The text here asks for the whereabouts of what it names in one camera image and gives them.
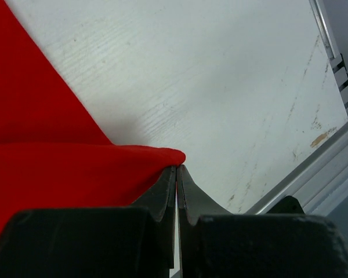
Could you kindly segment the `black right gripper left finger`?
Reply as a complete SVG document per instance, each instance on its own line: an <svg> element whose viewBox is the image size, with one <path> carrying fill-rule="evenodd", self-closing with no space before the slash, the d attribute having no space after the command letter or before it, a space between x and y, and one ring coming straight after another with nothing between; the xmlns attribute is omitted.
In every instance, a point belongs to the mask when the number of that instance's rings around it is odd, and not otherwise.
<svg viewBox="0 0 348 278"><path fill-rule="evenodd" d="M0 277L168 277L176 168L127 207L16 213L0 234Z"/></svg>

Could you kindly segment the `bright red t shirt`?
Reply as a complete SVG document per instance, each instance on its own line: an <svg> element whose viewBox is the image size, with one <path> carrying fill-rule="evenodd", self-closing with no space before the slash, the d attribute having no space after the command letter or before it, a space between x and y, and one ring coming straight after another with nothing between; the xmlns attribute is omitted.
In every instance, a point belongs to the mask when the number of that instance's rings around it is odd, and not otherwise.
<svg viewBox="0 0 348 278"><path fill-rule="evenodd" d="M185 158L111 143L0 1L0 234L22 210L129 205Z"/></svg>

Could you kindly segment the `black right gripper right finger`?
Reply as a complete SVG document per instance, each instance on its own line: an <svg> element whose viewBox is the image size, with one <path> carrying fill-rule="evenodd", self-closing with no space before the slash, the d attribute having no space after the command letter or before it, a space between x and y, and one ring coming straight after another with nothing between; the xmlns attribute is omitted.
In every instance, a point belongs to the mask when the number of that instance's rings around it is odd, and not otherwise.
<svg viewBox="0 0 348 278"><path fill-rule="evenodd" d="M303 213L232 214L177 169L182 277L348 277L337 227Z"/></svg>

